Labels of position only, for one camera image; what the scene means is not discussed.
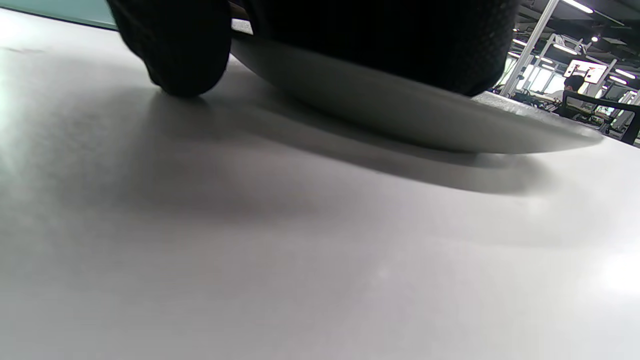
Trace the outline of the person's right hand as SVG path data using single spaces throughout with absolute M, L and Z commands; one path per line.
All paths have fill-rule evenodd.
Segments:
M 519 0 L 108 0 L 119 35 L 167 94 L 226 71 L 233 19 L 253 34 L 473 97 L 503 73 Z

